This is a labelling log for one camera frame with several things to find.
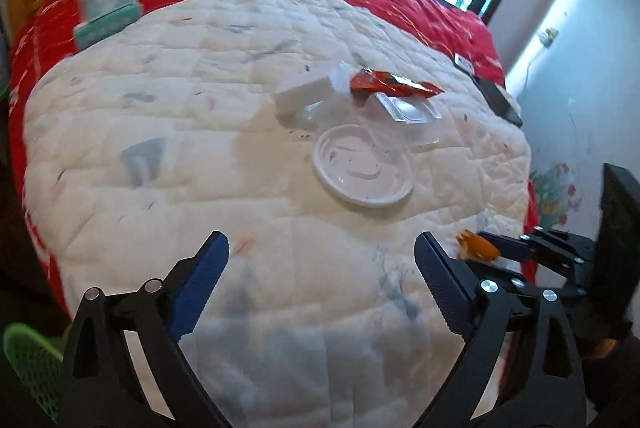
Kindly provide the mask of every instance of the black phone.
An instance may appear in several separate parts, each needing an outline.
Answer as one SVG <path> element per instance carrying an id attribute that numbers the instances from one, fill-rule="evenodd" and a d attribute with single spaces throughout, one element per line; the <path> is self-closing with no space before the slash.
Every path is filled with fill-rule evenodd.
<path id="1" fill-rule="evenodd" d="M 472 76 L 472 79 L 476 87 L 482 92 L 491 110 L 494 111 L 497 116 L 500 116 L 505 121 L 509 121 L 518 128 L 522 127 L 522 119 L 494 82 L 484 78 L 478 78 L 477 76 Z"/>

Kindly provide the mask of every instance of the bed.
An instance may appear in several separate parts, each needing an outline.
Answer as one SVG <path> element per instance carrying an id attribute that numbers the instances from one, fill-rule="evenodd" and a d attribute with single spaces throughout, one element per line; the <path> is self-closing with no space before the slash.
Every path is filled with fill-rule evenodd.
<path id="1" fill-rule="evenodd" d="M 180 346 L 229 420 L 410 426 L 462 348 L 415 237 L 433 231 L 455 256 L 464 228 L 535 224 L 522 132 L 451 61 L 504 84 L 487 29 L 431 0 L 140 1 L 138 22 L 76 53 L 77 0 L 9 0 L 14 172 L 58 299 L 72 315 L 91 286 L 136 289 L 223 231 L 230 262 Z M 445 91 L 440 142 L 415 154 L 415 188 L 391 208 L 329 194 L 310 134 L 274 114 L 284 76 L 335 58 Z"/>

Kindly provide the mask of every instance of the green plastic basket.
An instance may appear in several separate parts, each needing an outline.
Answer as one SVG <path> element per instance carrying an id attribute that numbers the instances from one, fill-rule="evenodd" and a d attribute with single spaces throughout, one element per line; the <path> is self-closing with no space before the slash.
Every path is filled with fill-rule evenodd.
<path id="1" fill-rule="evenodd" d="M 27 325 L 11 324 L 4 331 L 3 345 L 4 354 L 22 384 L 57 422 L 62 342 L 48 340 Z"/>

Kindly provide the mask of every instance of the metal screw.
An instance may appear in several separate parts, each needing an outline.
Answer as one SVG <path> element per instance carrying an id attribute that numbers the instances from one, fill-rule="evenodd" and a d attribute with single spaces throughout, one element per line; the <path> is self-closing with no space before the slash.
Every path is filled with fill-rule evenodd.
<path id="1" fill-rule="evenodd" d="M 162 282 L 156 278 L 145 283 L 145 291 L 155 293 L 162 289 Z"/>
<path id="2" fill-rule="evenodd" d="M 480 287 L 487 293 L 495 293 L 498 290 L 498 284 L 491 280 L 482 280 Z"/>
<path id="3" fill-rule="evenodd" d="M 84 293 L 84 297 L 87 300 L 95 300 L 98 296 L 100 296 L 100 289 L 97 287 L 91 287 L 91 289 L 87 289 L 86 293 Z"/>
<path id="4" fill-rule="evenodd" d="M 548 302 L 555 302 L 558 299 L 558 295 L 554 293 L 551 289 L 543 290 L 542 296 L 545 297 L 545 300 L 547 300 Z"/>

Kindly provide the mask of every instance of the electrical socket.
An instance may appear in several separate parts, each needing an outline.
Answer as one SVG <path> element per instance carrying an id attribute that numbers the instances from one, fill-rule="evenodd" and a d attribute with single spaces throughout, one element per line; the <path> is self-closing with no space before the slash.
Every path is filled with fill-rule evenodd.
<path id="1" fill-rule="evenodd" d="M 547 27 L 546 29 L 539 30 L 536 35 L 540 40 L 540 43 L 546 48 L 549 49 L 558 38 L 560 31 L 554 27 Z"/>

